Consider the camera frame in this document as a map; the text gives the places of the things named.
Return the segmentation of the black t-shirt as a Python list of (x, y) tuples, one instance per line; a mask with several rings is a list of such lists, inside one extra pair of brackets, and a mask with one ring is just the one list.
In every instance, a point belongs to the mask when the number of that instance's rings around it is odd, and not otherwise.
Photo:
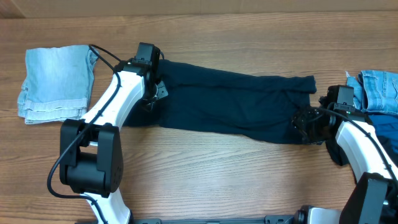
[(124, 124), (241, 134), (275, 144), (301, 144), (294, 113), (310, 103), (315, 79), (252, 76), (161, 60), (168, 95), (152, 111), (133, 107)]

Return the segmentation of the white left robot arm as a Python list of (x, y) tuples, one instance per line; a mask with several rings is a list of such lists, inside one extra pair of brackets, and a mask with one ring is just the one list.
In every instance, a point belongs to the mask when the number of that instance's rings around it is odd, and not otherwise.
[(158, 99), (158, 64), (123, 61), (102, 97), (79, 120), (67, 119), (60, 132), (60, 180), (84, 198), (97, 223), (133, 223), (119, 189), (123, 177), (120, 130), (136, 103)]

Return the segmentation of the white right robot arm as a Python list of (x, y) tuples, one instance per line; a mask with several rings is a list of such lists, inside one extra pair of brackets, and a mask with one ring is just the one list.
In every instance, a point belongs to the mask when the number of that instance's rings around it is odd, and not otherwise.
[(292, 123), (304, 142), (336, 142), (356, 179), (342, 210), (304, 206), (294, 215), (294, 223), (397, 223), (397, 167), (365, 114), (333, 103), (329, 108), (303, 108)]

